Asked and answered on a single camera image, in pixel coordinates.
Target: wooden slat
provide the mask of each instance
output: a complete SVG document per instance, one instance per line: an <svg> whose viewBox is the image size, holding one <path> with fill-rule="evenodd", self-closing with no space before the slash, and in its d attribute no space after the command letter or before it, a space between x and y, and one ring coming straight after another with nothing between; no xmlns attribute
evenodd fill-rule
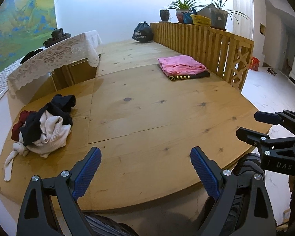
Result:
<svg viewBox="0 0 295 236"><path fill-rule="evenodd" d="M180 42L182 44L181 54L185 55L185 46L186 46L186 25L182 24L181 31L182 31L182 38L180 39Z"/></svg>
<svg viewBox="0 0 295 236"><path fill-rule="evenodd" d="M175 34L175 48L174 50L175 51L178 51L178 47L179 47L179 44L178 44L178 24L174 24L173 25L174 27L174 34Z"/></svg>
<svg viewBox="0 0 295 236"><path fill-rule="evenodd" d="M207 52L207 59L206 59L206 65L209 70L212 68L211 64L211 57L213 56L213 49L215 44L215 33L210 32L209 40L208 40L208 52Z"/></svg>
<svg viewBox="0 0 295 236"><path fill-rule="evenodd" d="M193 38L193 43L192 43L192 49L193 49L193 52L192 52L192 57L197 60L197 50L198 50L198 30L199 28L195 25L193 25L192 27L192 31L194 33L194 38Z"/></svg>
<svg viewBox="0 0 295 236"><path fill-rule="evenodd" d="M232 73L232 69L234 66L234 60L235 56L237 56L236 50L237 48L237 40L230 39L229 40L229 50L228 50L228 56L227 56L227 61L226 61L226 68L225 68L225 73L223 76L223 80L226 81L227 83L230 83L230 77Z"/></svg>
<svg viewBox="0 0 295 236"><path fill-rule="evenodd" d="M208 31L206 27L203 28L203 47L202 47L202 54L201 54L201 63L205 65L205 55L207 52L207 39L208 39Z"/></svg>
<svg viewBox="0 0 295 236"><path fill-rule="evenodd" d="M189 29L189 45L188 45L188 55L189 56L192 56L192 43L194 42L194 35L193 35L193 28L192 28L193 25L188 25L188 29Z"/></svg>
<svg viewBox="0 0 295 236"><path fill-rule="evenodd" d="M170 25L169 24L167 24L168 25L168 29L169 29L169 37L170 37L170 46L169 46L169 48L170 49L174 49L174 40L173 40L173 31L174 31L174 29L172 28L172 27L170 27Z"/></svg>
<svg viewBox="0 0 295 236"><path fill-rule="evenodd" d="M252 49L247 48L247 50L249 50L249 54L247 55L246 62L248 63L248 66L249 66L249 63L251 61L253 48ZM240 91L242 90L242 87L243 87L243 85L245 83L245 80L246 80L246 77L247 77L247 74L248 74L248 70L249 70L249 68L247 68L247 70L245 70L244 73L242 74L242 81L240 82L240 84L238 86Z"/></svg>
<svg viewBox="0 0 295 236"><path fill-rule="evenodd" d="M201 62L202 57L202 50L203 50L203 34L204 29L202 26L199 26L199 33L198 33L198 52L197 52L197 59L196 61Z"/></svg>
<svg viewBox="0 0 295 236"><path fill-rule="evenodd" d="M219 56L221 53L221 38L222 36L220 34L215 34L215 45L214 45L214 52L212 56L212 66L211 66L211 71L215 74L217 74Z"/></svg>
<svg viewBox="0 0 295 236"><path fill-rule="evenodd" d="M165 25L165 29L166 29L166 47L169 47L171 42L170 42L170 34L169 34L169 24L168 23L164 23Z"/></svg>
<svg viewBox="0 0 295 236"><path fill-rule="evenodd" d="M237 47L244 47L247 59L251 59L253 40L226 31L209 27L177 23L151 23L156 42L181 54L193 57L203 63L213 73L241 90L247 76L246 70L236 69L241 59Z"/></svg>
<svg viewBox="0 0 295 236"><path fill-rule="evenodd" d="M219 69L217 72L217 76L221 78L223 78L223 75L224 75L224 67L225 67L227 51L228 51L228 42L229 42L229 37L224 35L222 38L221 55L219 57Z"/></svg>

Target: folded towel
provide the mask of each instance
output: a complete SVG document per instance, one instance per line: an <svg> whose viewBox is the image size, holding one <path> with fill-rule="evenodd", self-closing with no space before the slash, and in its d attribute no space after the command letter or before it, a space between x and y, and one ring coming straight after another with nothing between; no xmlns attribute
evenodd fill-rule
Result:
<svg viewBox="0 0 295 236"><path fill-rule="evenodd" d="M158 60L166 76L197 75L208 70L190 56L161 57Z"/></svg>

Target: blue gripper pad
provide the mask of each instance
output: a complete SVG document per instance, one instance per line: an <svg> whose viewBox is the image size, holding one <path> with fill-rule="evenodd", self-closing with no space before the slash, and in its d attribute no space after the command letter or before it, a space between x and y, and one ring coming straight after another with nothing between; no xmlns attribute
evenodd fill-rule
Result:
<svg viewBox="0 0 295 236"><path fill-rule="evenodd" d="M86 157L82 161L78 161L72 168L72 179L74 179L72 197L75 201L84 196L100 163L101 151L97 147L92 147ZM79 169L79 172L77 175L74 175L77 169Z"/></svg>
<svg viewBox="0 0 295 236"><path fill-rule="evenodd" d="M194 166L194 169L196 170L208 195L217 200L220 196L219 182L205 159L210 161L199 147L194 147L191 149L190 160L192 165Z"/></svg>

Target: wall mural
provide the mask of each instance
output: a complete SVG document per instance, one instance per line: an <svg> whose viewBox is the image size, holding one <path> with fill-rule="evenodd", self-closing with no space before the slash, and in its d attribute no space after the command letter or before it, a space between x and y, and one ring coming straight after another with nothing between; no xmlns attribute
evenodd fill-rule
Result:
<svg viewBox="0 0 295 236"><path fill-rule="evenodd" d="M54 28L54 0L5 0L0 6L0 72L42 47Z"/></svg>

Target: yellow basket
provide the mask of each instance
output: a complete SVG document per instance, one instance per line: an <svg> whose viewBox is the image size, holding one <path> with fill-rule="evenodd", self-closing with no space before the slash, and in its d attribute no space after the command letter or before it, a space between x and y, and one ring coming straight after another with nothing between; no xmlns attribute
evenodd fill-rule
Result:
<svg viewBox="0 0 295 236"><path fill-rule="evenodd" d="M195 15L195 14L191 14L190 16L192 17L192 21L194 25L205 26L205 27L211 26L211 20L207 17L203 17L201 15Z"/></svg>

